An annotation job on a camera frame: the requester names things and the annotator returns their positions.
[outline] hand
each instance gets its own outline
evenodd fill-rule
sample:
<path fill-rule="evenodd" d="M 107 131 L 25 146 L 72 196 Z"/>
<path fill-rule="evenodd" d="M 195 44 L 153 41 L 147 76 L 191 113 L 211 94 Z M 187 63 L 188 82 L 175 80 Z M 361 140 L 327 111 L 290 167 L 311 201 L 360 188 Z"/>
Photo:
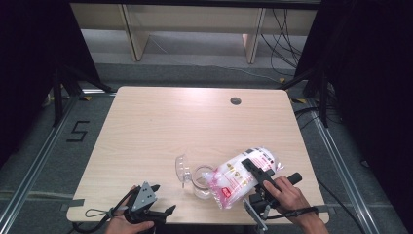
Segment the hand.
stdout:
<path fill-rule="evenodd" d="M 309 202 L 304 197 L 301 190 L 294 187 L 285 176 L 276 178 L 274 182 L 280 190 L 269 181 L 264 181 L 264 186 L 271 195 L 280 202 L 280 205 L 277 207 L 279 213 L 283 214 L 287 211 L 310 207 Z M 288 220 L 300 226 L 305 233 L 328 233 L 324 223 L 315 213 L 306 213 L 297 217 L 289 217 Z"/>
<path fill-rule="evenodd" d="M 128 200 L 129 198 L 125 200 L 122 206 L 125 206 Z M 119 216 L 114 216 L 110 219 L 105 234 L 136 234 L 138 232 L 148 230 L 155 224 L 153 221 L 145 221 L 139 224 L 131 224 L 122 215 L 123 213 L 124 211 L 116 211 L 114 213 L 114 215 Z"/>

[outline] tabletop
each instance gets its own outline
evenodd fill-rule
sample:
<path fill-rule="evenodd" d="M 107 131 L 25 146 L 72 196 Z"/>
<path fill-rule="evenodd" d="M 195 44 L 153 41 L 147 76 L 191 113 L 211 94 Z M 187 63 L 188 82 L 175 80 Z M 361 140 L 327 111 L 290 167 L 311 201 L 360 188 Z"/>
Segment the tabletop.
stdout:
<path fill-rule="evenodd" d="M 163 212 L 176 205 L 167 223 L 252 225 L 242 201 L 220 210 L 213 198 L 196 197 L 192 184 L 182 188 L 175 159 L 185 155 L 191 170 L 200 165 L 218 167 L 258 146 L 270 150 L 283 165 L 273 177 L 300 173 L 303 180 L 296 186 L 311 205 L 324 205 L 285 91 L 122 87 L 74 195 L 74 200 L 85 199 L 84 205 L 69 208 L 67 218 L 98 221 L 101 216 L 85 217 L 85 211 L 108 211 L 133 185 L 147 181 L 161 185 L 151 210 Z M 319 216 L 328 222 L 327 213 Z"/>

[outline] packaged item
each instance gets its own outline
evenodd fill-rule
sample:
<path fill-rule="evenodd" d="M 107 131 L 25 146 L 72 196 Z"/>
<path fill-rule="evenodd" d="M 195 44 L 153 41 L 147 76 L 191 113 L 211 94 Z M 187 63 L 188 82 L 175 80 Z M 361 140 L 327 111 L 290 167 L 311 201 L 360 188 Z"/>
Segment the packaged item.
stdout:
<path fill-rule="evenodd" d="M 212 172 L 204 173 L 209 190 L 220 209 L 230 209 L 236 201 L 258 184 L 258 181 L 242 163 L 247 158 L 264 172 L 272 169 L 276 173 L 282 168 L 279 159 L 269 150 L 257 147 L 248 149 Z"/>

